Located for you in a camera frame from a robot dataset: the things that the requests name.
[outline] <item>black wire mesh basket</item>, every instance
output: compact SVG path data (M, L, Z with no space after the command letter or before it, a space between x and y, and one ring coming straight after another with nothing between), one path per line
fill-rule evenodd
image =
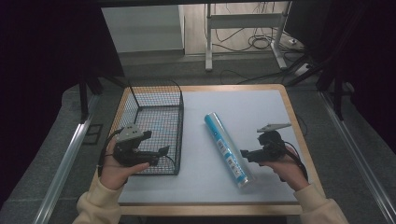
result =
M119 128L133 122L142 132L152 131L150 139L140 143L140 151L157 152L169 146L166 157L137 175L178 175L184 116L180 87L174 81L162 79L128 82Z

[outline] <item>plastic wrap roll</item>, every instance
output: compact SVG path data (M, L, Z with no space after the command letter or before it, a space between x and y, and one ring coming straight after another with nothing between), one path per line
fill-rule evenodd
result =
M239 188L252 182L254 177L245 165L240 151L236 148L230 135L227 134L224 126L216 113L205 116L205 123L212 134L221 155L233 173L234 179Z

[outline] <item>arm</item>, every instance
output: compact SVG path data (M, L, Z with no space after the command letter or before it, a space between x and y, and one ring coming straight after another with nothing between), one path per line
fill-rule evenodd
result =
M113 153L115 145L116 141L112 139L107 147L107 155ZM121 167L111 155L106 156L102 176L97 186L92 191L82 194L78 199L79 215L73 223L118 223L121 216L118 200L125 180L128 176L147 168L149 168L148 163Z
M288 155L280 161L265 161L259 164L271 167L295 190L294 196L303 208L300 218L304 224L348 223L338 204L332 199L323 197L315 185L310 185L295 161Z

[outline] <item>white desk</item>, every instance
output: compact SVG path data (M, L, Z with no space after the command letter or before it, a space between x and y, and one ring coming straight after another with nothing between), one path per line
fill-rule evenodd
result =
M283 86L181 87L185 102L181 167L175 176L131 176L120 196L123 214L139 216L296 215L301 207L270 168L248 166L256 182L239 189L204 122L216 112L237 147L259 149L256 132L268 123L291 122L278 130L303 158L310 182L322 190Z

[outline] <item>sleeve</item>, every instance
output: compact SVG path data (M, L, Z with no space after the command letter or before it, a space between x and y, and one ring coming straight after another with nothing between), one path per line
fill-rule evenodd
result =
M100 181L95 189L85 192L78 199L78 217L74 224L80 223L119 223L121 210L118 199L122 188L107 189Z
M343 211L333 199L326 199L321 195L315 185L309 185L294 193L303 208L300 215L304 224L344 224L348 223Z

